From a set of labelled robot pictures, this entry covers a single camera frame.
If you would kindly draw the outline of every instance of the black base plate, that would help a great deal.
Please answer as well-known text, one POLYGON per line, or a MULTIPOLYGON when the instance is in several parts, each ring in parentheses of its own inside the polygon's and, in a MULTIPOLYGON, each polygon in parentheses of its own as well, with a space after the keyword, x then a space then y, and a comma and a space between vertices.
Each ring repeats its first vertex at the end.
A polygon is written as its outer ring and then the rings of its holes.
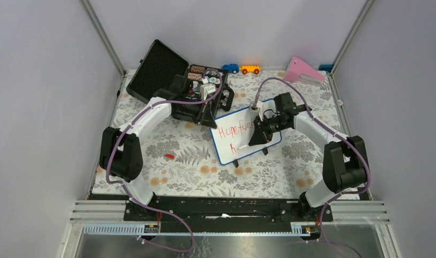
MULTIPOLYGON (((291 222, 311 222, 296 214, 296 200, 196 198, 156 196, 150 207, 172 211, 180 216, 193 232, 290 232, 291 222), (221 218, 223 214, 234 216, 221 218)), ((125 221, 156 221, 157 215, 128 202, 125 221)), ((164 233, 187 232, 185 226, 172 216, 163 215, 161 230, 164 233)), ((325 213, 323 221, 332 221, 332 213, 325 213)))

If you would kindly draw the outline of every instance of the blue toy car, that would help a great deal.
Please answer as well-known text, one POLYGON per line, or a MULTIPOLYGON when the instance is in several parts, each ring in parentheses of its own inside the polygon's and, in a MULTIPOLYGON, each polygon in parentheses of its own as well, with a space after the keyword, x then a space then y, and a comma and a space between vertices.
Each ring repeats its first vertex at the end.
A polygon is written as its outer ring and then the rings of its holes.
POLYGON ((230 73, 236 74, 238 73, 238 65, 235 63, 225 64, 221 69, 226 70, 230 73))

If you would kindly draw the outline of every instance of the metal frame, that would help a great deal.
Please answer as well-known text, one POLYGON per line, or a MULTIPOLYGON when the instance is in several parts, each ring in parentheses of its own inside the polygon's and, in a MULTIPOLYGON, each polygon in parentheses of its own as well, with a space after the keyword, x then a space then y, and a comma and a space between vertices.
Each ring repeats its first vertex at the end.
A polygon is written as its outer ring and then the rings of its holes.
POLYGON ((335 70, 337 69, 341 60, 343 59, 343 55, 346 53, 352 39, 355 36, 355 33, 357 32, 357 30, 359 29, 363 20, 367 16, 367 13, 370 10, 370 8, 372 7, 374 2, 375 2, 375 0, 366 0, 364 7, 362 7, 362 10, 360 10, 359 15, 357 15, 357 19, 355 20, 354 24, 351 27, 351 30, 349 31, 348 35, 346 36, 346 39, 345 39, 343 45, 341 46, 337 57, 333 61, 333 68, 332 68, 332 71, 330 72, 331 74, 333 74, 335 72, 335 70))
MULTIPOLYGON (((99 35, 106 51, 108 52, 112 62, 114 63, 117 71, 124 76, 125 68, 123 67, 115 49, 113 48, 109 38, 107 37, 98 17, 96 16, 92 5, 89 0, 79 0, 85 13, 90 18, 90 21, 99 35)), ((338 110, 338 117, 342 128, 348 135, 353 135, 352 129, 348 123, 347 113, 341 101, 339 89, 333 79, 333 73, 337 69, 340 61, 342 60, 346 50, 348 49, 352 39, 354 38, 357 30, 359 29, 363 19, 366 17, 370 7, 373 5, 374 0, 366 0, 362 10, 360 11, 356 21, 354 22, 350 32, 348 33, 336 59, 331 73, 327 74, 331 85, 331 91, 334 101, 338 110)), ((122 78, 120 90, 123 88, 125 78, 122 78)), ((108 124, 112 122, 112 118, 117 110, 118 97, 115 98, 113 109, 110 114, 108 124)), ((361 201, 361 200, 337 200, 331 203, 331 210, 333 214, 333 222, 325 222, 324 224, 333 225, 368 225, 372 224, 380 240, 381 247, 385 257, 401 257, 398 245, 395 241, 392 226, 386 212, 386 207, 381 201, 361 201)), ((74 207, 70 223, 68 224, 67 237, 64 247, 61 252, 61 257, 73 258, 76 257, 77 251, 81 245, 81 238, 84 234, 84 227, 90 225, 102 225, 102 223, 126 226, 128 225, 141 225, 141 224, 155 224, 154 221, 124 221, 123 216, 126 212, 126 201, 124 200, 78 200, 74 207)), ((295 226, 310 225, 310 223, 292 223, 295 226)), ((244 235, 245 233, 234 233, 231 235, 244 235)), ((251 233, 251 235, 268 236, 268 233, 251 233)), ((219 233, 208 233, 206 235, 220 235, 219 233)))
POLYGON ((96 33, 98 34, 99 38, 101 39, 101 42, 104 45, 104 48, 106 49, 107 53, 109 54, 109 57, 111 58, 112 62, 115 65, 115 68, 120 73, 120 75, 125 75, 125 68, 123 67, 123 64, 121 63, 119 57, 117 56, 117 53, 115 52, 114 47, 112 46, 109 38, 107 37, 106 32, 103 29, 103 26, 99 22, 98 17, 96 16, 95 11, 93 10, 93 7, 91 6, 91 3, 89 0, 79 0, 81 3, 85 13, 90 19, 91 24, 96 30, 96 33))
MULTIPOLYGON (((107 118, 107 123, 106 123, 107 126, 110 126, 112 124, 112 121, 114 119, 115 113, 116 113, 117 108, 118 108, 118 103, 120 102, 120 99, 121 99, 121 96, 122 96, 121 90, 124 88, 126 80, 127 80, 127 78, 125 76, 122 76, 120 85, 119 85, 117 91, 115 92, 114 100, 112 100, 112 110, 111 110, 111 113, 109 114, 109 117, 107 118)), ((96 168, 96 165, 99 162, 99 155, 100 155, 99 152, 100 151, 98 150, 98 154, 96 155, 96 160, 95 160, 95 162, 93 164, 93 168, 91 169, 92 173, 91 173, 91 176, 90 176, 90 179, 89 179, 89 185, 88 185, 88 187, 86 189, 86 192, 83 195, 84 199, 91 192, 91 190, 93 188, 93 185, 95 184, 95 172, 96 172, 95 168, 96 168)))
MULTIPOLYGON (((333 222, 324 223, 324 225, 368 225, 375 228, 380 245, 385 257, 401 257, 398 245, 395 241, 390 220, 386 212, 386 207, 382 201, 362 201, 362 200, 336 200, 331 203, 333 222)), ((69 228, 69 236, 66 242, 64 252, 61 257, 74 258, 80 248, 81 237, 84 227, 99 227, 102 225, 112 225, 113 227, 140 227, 140 225, 156 224, 155 221, 124 221, 123 217, 126 212, 126 201, 124 200, 78 200, 74 206, 69 228)), ((293 233, 295 227, 311 225, 311 223, 291 223, 293 233)), ((188 233, 172 233, 166 235, 185 235, 188 233)), ((287 236, 289 232, 281 233, 203 233, 207 236, 221 235, 252 235, 252 236, 287 236)))

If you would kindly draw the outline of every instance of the yellow toy car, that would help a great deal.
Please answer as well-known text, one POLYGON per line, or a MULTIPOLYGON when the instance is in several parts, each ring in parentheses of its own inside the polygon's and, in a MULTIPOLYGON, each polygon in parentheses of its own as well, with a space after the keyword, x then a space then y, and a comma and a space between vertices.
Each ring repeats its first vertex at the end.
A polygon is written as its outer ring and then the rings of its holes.
POLYGON ((259 74, 259 72, 261 71, 261 67, 260 66, 241 66, 240 70, 242 71, 243 74, 247 74, 249 71, 252 71, 255 74, 259 74))

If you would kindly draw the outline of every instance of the patterned table surface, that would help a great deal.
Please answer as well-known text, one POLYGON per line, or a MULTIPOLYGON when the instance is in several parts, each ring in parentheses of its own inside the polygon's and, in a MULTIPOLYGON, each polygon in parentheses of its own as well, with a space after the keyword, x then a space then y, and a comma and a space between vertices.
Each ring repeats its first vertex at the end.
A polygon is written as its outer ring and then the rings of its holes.
MULTIPOLYGON (((145 106, 126 91, 135 70, 127 74, 112 126, 125 123, 145 106)), ((230 112, 244 108, 254 101, 257 88, 268 77, 283 77, 282 71, 261 71, 230 74, 235 92, 230 112)), ((319 84, 292 83, 304 95, 315 115, 337 130, 341 130, 328 79, 319 84)), ((269 81, 261 90, 260 99, 273 98, 289 92, 278 81, 269 81)), ((302 104, 294 92, 291 96, 302 104)), ((226 114, 220 110, 217 117, 226 114)), ((239 160, 240 166, 220 165, 208 127, 168 118, 162 121, 141 143, 144 165, 142 175, 156 195, 219 196, 255 198, 298 198, 322 178, 320 149, 304 134, 287 129, 282 141, 268 149, 268 155, 255 153, 239 160), (173 154, 174 159, 165 157, 173 154)), ((105 171, 96 170, 93 194, 124 194, 119 184, 109 185, 105 171)), ((357 195, 345 196, 358 199, 357 195)))

